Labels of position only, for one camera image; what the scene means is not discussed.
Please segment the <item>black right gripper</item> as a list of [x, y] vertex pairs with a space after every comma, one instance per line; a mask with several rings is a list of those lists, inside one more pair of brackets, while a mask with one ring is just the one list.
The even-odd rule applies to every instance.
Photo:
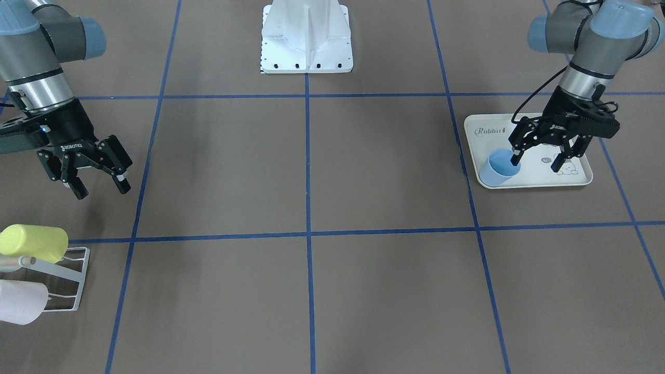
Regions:
[[79, 99], [36, 117], [49, 144], [42, 153], [50, 152], [50, 161], [56, 159], [47, 170], [50, 177], [69, 184], [74, 196], [81, 201], [89, 192], [77, 177], [80, 168], [91, 167], [107, 173], [119, 193], [131, 190], [125, 174], [133, 161], [115, 135], [99, 139], [94, 126]]

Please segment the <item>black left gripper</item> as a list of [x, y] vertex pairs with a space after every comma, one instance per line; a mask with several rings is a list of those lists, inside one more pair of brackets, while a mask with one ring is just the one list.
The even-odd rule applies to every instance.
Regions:
[[563, 173], [571, 158], [584, 155], [592, 138], [612, 138], [617, 134], [620, 128], [615, 117], [617, 110], [615, 102], [601, 102], [596, 97], [579, 99], [556, 88], [541, 115], [523, 116], [520, 120], [513, 115], [511, 121], [515, 128], [509, 135], [512, 165], [520, 163], [525, 151], [548, 144], [560, 149], [551, 170]]

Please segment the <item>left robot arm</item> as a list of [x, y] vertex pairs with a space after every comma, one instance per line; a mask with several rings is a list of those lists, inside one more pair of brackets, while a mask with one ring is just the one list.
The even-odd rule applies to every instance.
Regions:
[[558, 172], [572, 158], [584, 156], [593, 138], [612, 138], [620, 129], [618, 105], [601, 96], [620, 67], [646, 56], [663, 42], [663, 20], [653, 8], [632, 1], [563, 1], [551, 14], [539, 15], [527, 41], [539, 52], [571, 56], [542, 114], [513, 117], [509, 136], [511, 163], [540, 144], [557, 146], [551, 164]]

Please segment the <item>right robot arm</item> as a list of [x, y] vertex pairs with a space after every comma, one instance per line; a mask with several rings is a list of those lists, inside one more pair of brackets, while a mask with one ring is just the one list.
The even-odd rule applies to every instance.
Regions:
[[62, 182], [78, 199], [88, 196], [78, 177], [83, 168], [107, 173], [119, 193], [128, 193], [130, 156], [114, 135], [96, 137], [62, 68], [64, 62], [105, 53], [100, 24], [69, 14], [54, 1], [2, 1], [1, 16], [7, 106], [21, 113], [2, 123], [2, 154], [35, 151], [47, 177]]

